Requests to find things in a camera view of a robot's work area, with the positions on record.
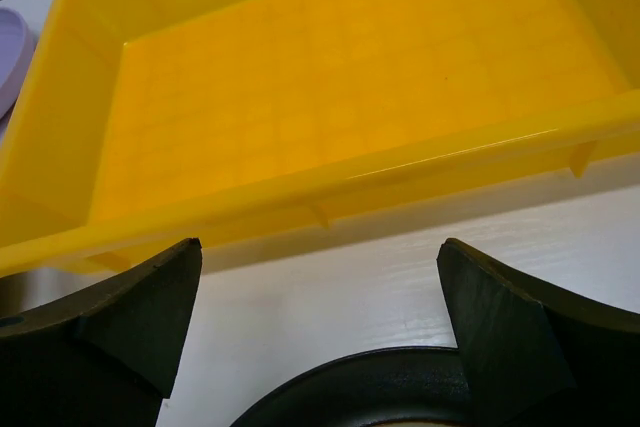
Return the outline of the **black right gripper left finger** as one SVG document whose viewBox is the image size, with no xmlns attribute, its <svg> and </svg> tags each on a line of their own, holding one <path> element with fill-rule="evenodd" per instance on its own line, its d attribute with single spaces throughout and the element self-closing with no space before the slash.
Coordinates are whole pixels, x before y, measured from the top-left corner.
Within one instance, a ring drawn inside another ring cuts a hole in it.
<svg viewBox="0 0 640 427">
<path fill-rule="evenodd" d="M 153 426 L 177 376 L 202 270 L 188 238 L 1 321 L 4 426 Z"/>
</svg>

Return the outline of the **dark-rimmed cream plate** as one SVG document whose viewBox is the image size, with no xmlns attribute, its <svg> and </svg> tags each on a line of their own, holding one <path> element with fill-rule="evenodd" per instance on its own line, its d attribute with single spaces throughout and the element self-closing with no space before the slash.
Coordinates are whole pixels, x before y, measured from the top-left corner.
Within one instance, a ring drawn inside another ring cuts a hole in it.
<svg viewBox="0 0 640 427">
<path fill-rule="evenodd" d="M 475 424 L 458 351 L 392 347 L 361 352 L 304 372 L 265 395 L 235 426 Z"/>
</svg>

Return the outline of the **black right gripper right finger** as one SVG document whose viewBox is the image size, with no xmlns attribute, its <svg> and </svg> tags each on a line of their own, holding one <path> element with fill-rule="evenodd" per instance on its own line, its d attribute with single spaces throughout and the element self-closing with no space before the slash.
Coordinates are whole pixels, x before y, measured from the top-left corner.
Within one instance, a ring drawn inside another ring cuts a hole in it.
<svg viewBox="0 0 640 427">
<path fill-rule="evenodd" d="M 638 425 L 638 314 L 458 239 L 437 267 L 478 425 Z"/>
</svg>

